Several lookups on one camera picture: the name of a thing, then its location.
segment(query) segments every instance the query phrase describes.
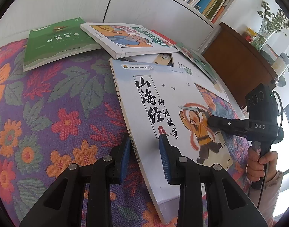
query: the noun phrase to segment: yellow book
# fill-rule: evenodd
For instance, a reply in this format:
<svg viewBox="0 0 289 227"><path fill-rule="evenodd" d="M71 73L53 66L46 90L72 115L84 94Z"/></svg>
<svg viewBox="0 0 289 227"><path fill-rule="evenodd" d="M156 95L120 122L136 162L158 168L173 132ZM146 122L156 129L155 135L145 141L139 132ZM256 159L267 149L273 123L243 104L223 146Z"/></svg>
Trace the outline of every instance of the yellow book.
<svg viewBox="0 0 289 227"><path fill-rule="evenodd" d="M210 9L213 7L213 5L215 4L217 2L217 0L211 0L210 2L209 2L209 4L207 5L207 7L204 9L204 11L203 11L203 15L204 16L206 16L208 13L209 13L209 11L210 11Z"/></svg>

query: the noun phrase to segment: brown wooden panel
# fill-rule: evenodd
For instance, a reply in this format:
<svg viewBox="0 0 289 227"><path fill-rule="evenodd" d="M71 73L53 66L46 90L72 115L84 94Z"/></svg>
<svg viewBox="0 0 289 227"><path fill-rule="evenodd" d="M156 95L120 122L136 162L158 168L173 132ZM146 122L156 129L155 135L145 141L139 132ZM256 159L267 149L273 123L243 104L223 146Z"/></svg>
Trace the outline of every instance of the brown wooden panel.
<svg viewBox="0 0 289 227"><path fill-rule="evenodd" d="M221 23L221 32L204 53L238 105L244 108L245 96L260 83L272 88L278 76L263 56L236 31Z"/></svg>

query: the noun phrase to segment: black cable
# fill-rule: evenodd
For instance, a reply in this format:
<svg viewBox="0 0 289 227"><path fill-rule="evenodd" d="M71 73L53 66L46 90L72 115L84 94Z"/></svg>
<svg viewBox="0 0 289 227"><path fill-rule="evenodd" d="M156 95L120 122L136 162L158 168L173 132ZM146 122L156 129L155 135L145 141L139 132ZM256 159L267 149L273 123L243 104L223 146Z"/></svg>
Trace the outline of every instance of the black cable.
<svg viewBox="0 0 289 227"><path fill-rule="evenodd" d="M282 121L283 121L283 106L282 106L282 102L281 102L281 99L280 99L280 96L278 94L277 91L273 91L273 94L276 94L276 96L278 97L278 100L279 100L279 104L280 104L280 109L281 109L281 121L280 121L280 126L278 127L278 133L281 129L281 126L282 126ZM259 200L258 200L258 204L257 204L257 209L259 209L259 206L260 206L260 201L261 201L261 198L262 198L262 192L263 192L263 189L265 187L265 177L267 175L267 168L268 166L265 166L265 169L264 169L264 172L265 172L265 175L263 177L263 180L262 180L262 187L261 187L261 190L260 190L260 195L259 195Z"/></svg>

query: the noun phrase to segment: person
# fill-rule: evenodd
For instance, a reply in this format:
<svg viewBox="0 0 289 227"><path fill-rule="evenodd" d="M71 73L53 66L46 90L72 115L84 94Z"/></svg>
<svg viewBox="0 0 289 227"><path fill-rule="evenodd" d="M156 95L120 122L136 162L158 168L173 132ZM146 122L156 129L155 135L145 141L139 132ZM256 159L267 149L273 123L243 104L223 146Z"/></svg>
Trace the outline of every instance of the person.
<svg viewBox="0 0 289 227"><path fill-rule="evenodd" d="M191 132L194 132L200 147L199 158L196 160L199 164L203 164L204 161L209 157L209 150L213 151L214 153L218 153L222 148L222 144L220 142L217 143L212 141L207 131L208 121L205 115L205 110L198 107L197 109L198 112L202 114L202 120L200 120L199 114L195 110L189 111L190 122L187 122L187 120L184 118L183 111L179 112L179 116L184 126Z"/></svg>
<svg viewBox="0 0 289 227"><path fill-rule="evenodd" d="M259 211L267 221L269 227L273 227L276 224L276 221L273 219L273 212L283 177L283 173L278 171L276 168L277 159L278 154L276 151L270 151L263 157L259 158L258 154L252 147L248 148L247 178L250 181L256 182L259 181L261 177L264 177L264 164L269 163L269 168L265 178L265 187L259 205ZM249 198L255 206L258 204L259 196L260 189L256 190L250 188Z"/></svg>

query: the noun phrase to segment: cartoon man with sword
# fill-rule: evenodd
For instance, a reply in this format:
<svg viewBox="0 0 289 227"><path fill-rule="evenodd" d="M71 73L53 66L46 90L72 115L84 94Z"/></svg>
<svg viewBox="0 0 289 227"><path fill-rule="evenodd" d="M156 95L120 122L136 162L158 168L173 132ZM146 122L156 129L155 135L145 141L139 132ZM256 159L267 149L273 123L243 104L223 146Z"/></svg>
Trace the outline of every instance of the cartoon man with sword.
<svg viewBox="0 0 289 227"><path fill-rule="evenodd" d="M195 150L199 150L199 158L197 158L197 162L199 164L203 164L204 161L209 157L209 150L214 153L218 153L220 148L222 148L222 144L216 143L212 141L209 133L213 134L213 132L208 128L208 121L206 117L206 111L199 107L186 107L179 106L180 109L189 110L189 118L190 121L186 119L184 115L184 111L179 112L179 116L184 126L192 132L191 134L191 145ZM196 136L196 140L200 149L194 142L194 135Z"/></svg>

